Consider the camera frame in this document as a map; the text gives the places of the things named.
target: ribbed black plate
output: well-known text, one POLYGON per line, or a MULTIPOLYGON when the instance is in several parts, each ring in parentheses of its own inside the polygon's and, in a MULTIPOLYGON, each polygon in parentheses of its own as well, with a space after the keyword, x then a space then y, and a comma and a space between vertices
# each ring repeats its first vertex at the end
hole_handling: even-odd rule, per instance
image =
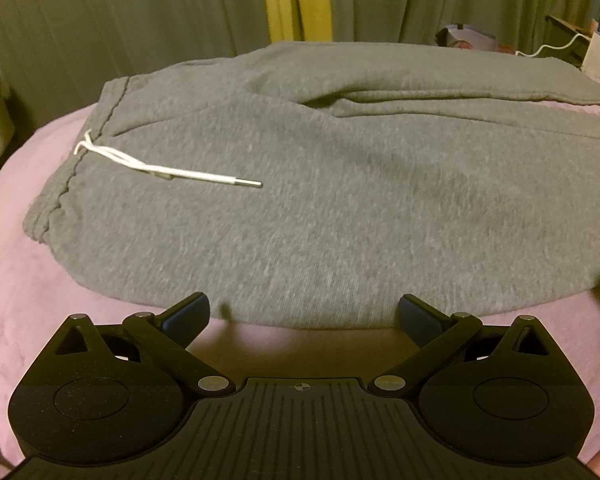
POLYGON ((593 480, 565 458, 533 468, 474 462, 424 430, 407 402, 365 392, 356 379, 249 379, 201 400, 158 449, 98 467, 32 458, 27 480, 593 480))

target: pink surface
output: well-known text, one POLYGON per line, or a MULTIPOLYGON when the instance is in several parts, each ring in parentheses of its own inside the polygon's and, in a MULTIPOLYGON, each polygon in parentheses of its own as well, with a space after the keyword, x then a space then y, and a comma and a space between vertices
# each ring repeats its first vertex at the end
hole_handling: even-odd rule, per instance
MULTIPOLYGON (((65 318, 84 312, 95 324, 116 324, 139 310, 160 312, 81 288, 46 246, 22 231, 29 205, 70 152, 92 108, 39 130, 0 172, 0 478, 23 458, 7 419, 11 393, 65 318)), ((600 107, 587 108, 600 114, 600 107)), ((510 324, 525 313, 548 328, 594 399, 596 418, 580 454, 586 462, 600 449, 600 289, 483 321, 510 324)), ((213 319, 189 350, 237 383, 246 376, 359 376, 368 381, 415 346, 397 330, 299 331, 213 319)))

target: white drawstring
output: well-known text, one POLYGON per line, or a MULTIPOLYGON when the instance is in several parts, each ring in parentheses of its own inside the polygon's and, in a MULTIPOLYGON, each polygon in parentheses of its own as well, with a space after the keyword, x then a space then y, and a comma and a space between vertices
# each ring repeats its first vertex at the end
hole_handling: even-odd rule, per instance
POLYGON ((132 170, 146 171, 147 173, 154 174, 171 180, 174 176, 183 178, 192 178, 194 180, 206 180, 208 182, 218 182, 220 184, 230 184, 231 186, 248 186, 248 187, 262 187, 261 182, 254 180, 243 180, 241 178, 235 178, 234 176, 216 175, 211 173, 200 173, 199 171, 187 171, 178 170, 176 168, 165 168, 164 166, 152 166, 151 164, 145 164, 141 160, 137 160, 126 153, 120 152, 114 148, 107 146, 96 146, 89 135, 91 130, 87 130, 84 133, 84 140, 78 142, 74 149, 74 155, 80 151, 80 148, 85 148, 93 153, 107 157, 109 160, 113 160, 118 164, 122 164, 132 170))

